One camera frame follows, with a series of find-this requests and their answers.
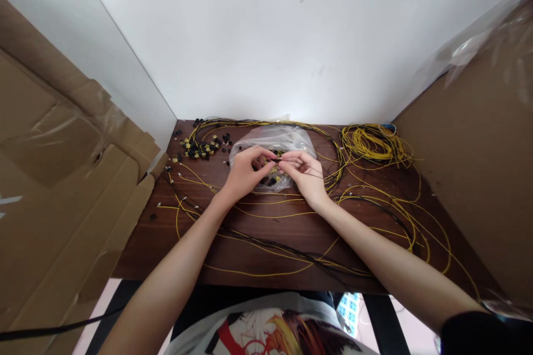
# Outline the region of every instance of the cardboard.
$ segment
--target cardboard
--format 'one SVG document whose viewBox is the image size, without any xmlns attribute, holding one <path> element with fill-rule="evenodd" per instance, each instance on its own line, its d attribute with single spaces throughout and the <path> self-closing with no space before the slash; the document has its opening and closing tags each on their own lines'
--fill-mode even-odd
<svg viewBox="0 0 533 355">
<path fill-rule="evenodd" d="M 168 157 L 6 0 L 0 21 L 0 330 L 77 322 Z M 0 353 L 69 354 L 81 331 Z"/>
<path fill-rule="evenodd" d="M 441 77 L 395 121 L 485 266 L 530 306 L 532 31 L 533 0 L 524 0 L 453 82 Z"/>
</svg>

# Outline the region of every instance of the black sleeve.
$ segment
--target black sleeve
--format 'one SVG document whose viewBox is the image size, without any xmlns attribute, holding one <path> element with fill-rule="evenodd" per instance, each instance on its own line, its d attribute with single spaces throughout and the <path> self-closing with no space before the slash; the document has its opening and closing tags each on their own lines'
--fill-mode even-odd
<svg viewBox="0 0 533 355">
<path fill-rule="evenodd" d="M 440 335 L 442 355 L 510 354 L 516 342 L 509 328 L 485 312 L 467 312 L 444 323 Z"/>
</svg>

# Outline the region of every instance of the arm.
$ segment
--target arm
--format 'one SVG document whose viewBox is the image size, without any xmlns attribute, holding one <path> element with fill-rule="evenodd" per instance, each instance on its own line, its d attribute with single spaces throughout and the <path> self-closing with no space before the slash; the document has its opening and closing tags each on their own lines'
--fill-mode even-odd
<svg viewBox="0 0 533 355">
<path fill-rule="evenodd" d="M 100 354 L 157 354 L 196 284 L 202 264 L 222 220 L 232 206 L 275 166 L 258 171 L 256 158 L 276 155 L 253 147 L 235 156 L 222 190 L 189 231 L 139 287 L 107 337 Z"/>
<path fill-rule="evenodd" d="M 279 163 L 280 169 L 294 179 L 308 204 L 326 219 L 385 288 L 434 332 L 440 332 L 444 322 L 454 315 L 483 311 L 442 273 L 334 203 L 323 181 L 308 175 L 322 171 L 319 161 L 302 151 L 291 151 L 281 158 L 286 161 Z"/>
</svg>

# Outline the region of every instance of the wooden table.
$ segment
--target wooden table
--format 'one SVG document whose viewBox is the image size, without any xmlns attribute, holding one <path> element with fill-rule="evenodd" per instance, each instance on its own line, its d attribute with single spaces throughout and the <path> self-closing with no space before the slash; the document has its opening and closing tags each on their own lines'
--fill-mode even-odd
<svg viewBox="0 0 533 355">
<path fill-rule="evenodd" d="M 167 149 L 167 154 L 170 158 L 176 157 L 178 152 L 183 153 L 183 148 L 181 147 L 179 140 L 189 136 L 193 129 L 192 123 L 192 121 L 180 120 L 176 124 L 175 130 L 181 129 L 183 133 L 177 140 L 174 138 L 171 139 Z M 230 133 L 231 140 L 236 143 L 239 138 L 249 132 L 251 128 L 252 127 L 221 128 L 216 133 L 218 133 L 219 136 L 222 136 L 225 133 Z M 336 131 L 335 128 L 339 128 L 339 126 L 321 126 L 321 128 L 327 131 L 332 137 L 338 138 L 338 131 Z M 309 131 L 308 133 L 313 141 L 315 150 L 318 153 L 327 158 L 336 158 L 336 152 L 330 142 L 318 133 L 313 131 Z M 223 161 L 227 159 L 228 153 L 222 153 L 219 150 L 209 161 L 184 157 L 182 162 L 209 185 L 223 186 L 230 171 L 230 168 L 223 163 Z M 325 171 L 332 172 L 338 167 L 335 162 L 326 160 L 321 156 L 319 156 L 319 160 Z M 198 178 L 185 167 L 173 163 L 172 161 L 169 161 L 168 165 L 173 168 L 171 175 L 174 184 L 179 191 L 185 193 L 189 199 L 199 204 L 202 208 L 206 208 L 213 197 L 213 193 L 209 188 L 203 184 L 188 182 L 181 179 L 178 173 L 181 173 L 182 177 L 186 179 L 198 181 Z M 358 161 L 358 165 L 368 169 L 376 167 L 375 164 L 367 161 Z M 387 167 L 380 170 L 367 171 L 357 168 L 355 165 L 351 165 L 349 169 L 356 176 L 370 185 L 398 198 L 413 200 L 417 197 L 419 178 L 414 168 L 405 170 L 397 169 L 395 167 Z M 178 206 L 174 191 L 164 174 L 162 174 L 155 183 L 154 191 L 139 218 L 137 226 L 129 238 L 124 252 L 114 270 L 113 277 L 131 280 L 145 279 L 153 268 L 156 267 L 158 262 L 178 241 L 176 233 L 176 210 L 157 207 L 159 203 L 163 206 Z M 339 188 L 332 194 L 332 196 L 340 196 L 345 189 L 361 184 L 362 183 L 353 177 L 352 174 L 345 173 Z M 385 195 L 368 187 L 355 187 L 350 191 L 353 195 L 365 195 L 386 199 Z M 287 189 L 283 192 L 289 194 L 298 193 L 295 188 Z M 269 203 L 281 201 L 286 198 L 292 199 L 294 197 L 250 194 L 242 199 L 241 202 Z M 431 213 L 446 231 L 453 256 L 462 263 L 473 278 L 477 284 L 481 297 L 491 297 L 488 289 L 501 293 L 501 289 L 493 277 L 481 263 L 474 250 L 455 226 L 438 199 L 431 193 L 431 189 L 424 179 L 422 182 L 420 200 L 416 204 Z M 410 223 L 407 222 L 406 218 L 401 216 L 397 210 L 390 205 L 384 205 L 398 218 L 403 220 L 410 228 Z M 255 237 L 281 242 L 300 251 L 323 253 L 338 236 L 336 232 L 317 214 L 283 217 L 284 215 L 312 211 L 305 201 L 289 201 L 276 205 L 238 206 L 242 211 L 254 215 L 271 216 L 276 219 L 276 221 L 273 218 L 249 216 L 238 209 L 232 209 L 224 219 L 225 226 L 237 229 Z M 401 227 L 389 215 L 374 204 L 363 201 L 346 200 L 341 203 L 341 206 L 368 226 L 397 234 L 394 235 L 380 231 L 387 238 L 393 240 L 402 247 L 408 247 L 407 239 L 400 237 L 405 236 Z M 426 211 L 407 203 L 405 203 L 404 206 L 409 213 L 415 216 L 418 222 L 427 228 L 435 239 L 439 240 L 446 246 L 443 230 L 439 227 L 439 224 L 426 213 Z M 151 219 L 151 215 L 156 215 L 157 218 Z M 192 223 L 192 220 L 184 212 L 181 211 L 179 213 L 178 227 L 181 235 L 186 233 Z M 423 233 L 428 240 L 430 247 L 430 264 L 442 271 L 447 264 L 448 252 L 444 247 L 438 244 L 429 233 L 426 233 L 424 230 Z M 416 245 L 418 248 L 418 255 L 422 259 L 426 259 L 427 245 L 422 239 L 418 239 L 417 241 L 424 246 Z M 366 269 L 362 261 L 342 239 L 339 239 L 328 253 L 328 256 L 343 264 L 363 270 Z M 294 272 L 307 265 L 300 261 L 290 260 L 267 253 L 248 243 L 223 237 L 215 238 L 205 262 L 208 265 L 217 268 L 261 275 Z M 456 260 L 452 259 L 451 267 L 446 275 L 466 292 L 472 296 L 475 295 L 472 282 Z M 341 278 L 350 286 L 352 291 L 362 293 L 386 292 L 385 288 L 374 278 L 347 275 L 341 275 Z M 309 267 L 304 271 L 294 274 L 271 277 L 251 277 L 239 273 L 203 268 L 200 273 L 199 282 L 217 285 L 271 287 L 295 290 L 346 291 L 345 286 L 319 270 L 316 266 Z"/>
</svg>

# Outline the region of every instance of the left hand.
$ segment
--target left hand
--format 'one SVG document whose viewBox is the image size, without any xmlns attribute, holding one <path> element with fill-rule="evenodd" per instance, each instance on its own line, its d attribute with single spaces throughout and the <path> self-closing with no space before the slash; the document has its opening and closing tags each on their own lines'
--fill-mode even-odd
<svg viewBox="0 0 533 355">
<path fill-rule="evenodd" d="M 253 146 L 237 154 L 233 159 L 232 170 L 220 193 L 235 203 L 251 192 L 261 179 L 276 166 L 273 161 L 264 164 L 263 157 L 268 160 L 277 158 L 272 151 L 260 146 Z"/>
</svg>

